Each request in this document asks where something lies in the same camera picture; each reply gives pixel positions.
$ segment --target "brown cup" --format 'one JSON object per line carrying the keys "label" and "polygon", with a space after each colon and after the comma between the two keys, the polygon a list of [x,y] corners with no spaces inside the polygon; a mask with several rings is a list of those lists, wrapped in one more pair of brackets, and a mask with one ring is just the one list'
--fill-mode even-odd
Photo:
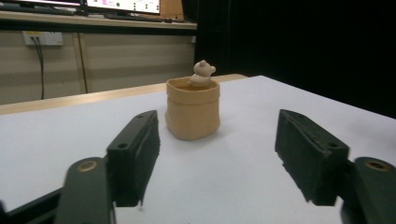
{"label": "brown cup", "polygon": [[207,87],[193,87],[190,77],[166,82],[166,126],[179,139],[195,140],[215,133],[220,126],[219,83],[211,80]]}

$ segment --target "power cable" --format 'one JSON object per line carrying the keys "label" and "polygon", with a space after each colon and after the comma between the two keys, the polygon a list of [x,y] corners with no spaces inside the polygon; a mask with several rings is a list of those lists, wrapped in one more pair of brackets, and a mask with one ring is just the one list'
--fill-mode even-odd
{"label": "power cable", "polygon": [[38,37],[30,37],[35,43],[35,50],[37,51],[38,60],[40,61],[41,68],[41,100],[44,100],[44,58],[43,51]]}

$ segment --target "teddy bear figurine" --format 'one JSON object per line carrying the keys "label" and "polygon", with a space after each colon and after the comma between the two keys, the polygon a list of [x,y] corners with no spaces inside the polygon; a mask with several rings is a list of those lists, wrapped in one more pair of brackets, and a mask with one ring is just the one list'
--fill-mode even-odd
{"label": "teddy bear figurine", "polygon": [[193,87],[206,87],[210,85],[210,76],[216,72],[216,67],[211,66],[205,60],[201,60],[193,67],[194,74],[190,77],[190,85]]}

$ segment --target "beige wall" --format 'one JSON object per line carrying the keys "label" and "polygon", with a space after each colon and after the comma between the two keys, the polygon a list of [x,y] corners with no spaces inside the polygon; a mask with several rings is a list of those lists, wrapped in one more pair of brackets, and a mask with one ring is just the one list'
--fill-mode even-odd
{"label": "beige wall", "polygon": [[[63,38],[63,46],[42,47],[45,98],[82,94],[85,84],[88,92],[108,91],[192,74],[191,36],[63,33]],[[24,44],[21,32],[0,32],[0,105],[40,97],[35,47]]]}
{"label": "beige wall", "polygon": [[[82,93],[72,34],[61,47],[42,47],[45,98]],[[0,104],[41,99],[40,62],[21,32],[0,32]]]}
{"label": "beige wall", "polygon": [[162,83],[192,74],[191,36],[81,36],[90,92]]}

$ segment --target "white table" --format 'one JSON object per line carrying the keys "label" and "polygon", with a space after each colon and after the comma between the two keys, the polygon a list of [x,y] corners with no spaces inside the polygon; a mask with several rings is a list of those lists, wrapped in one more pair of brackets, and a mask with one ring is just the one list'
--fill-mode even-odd
{"label": "white table", "polygon": [[302,113],[350,146],[349,158],[396,164],[396,120],[267,77],[220,83],[221,125],[196,141],[165,126],[166,93],[0,116],[0,200],[11,210],[60,188],[67,168],[103,157],[130,121],[158,111],[160,156],[143,208],[117,208],[118,223],[336,224],[335,207],[304,201],[275,153],[279,109]]}

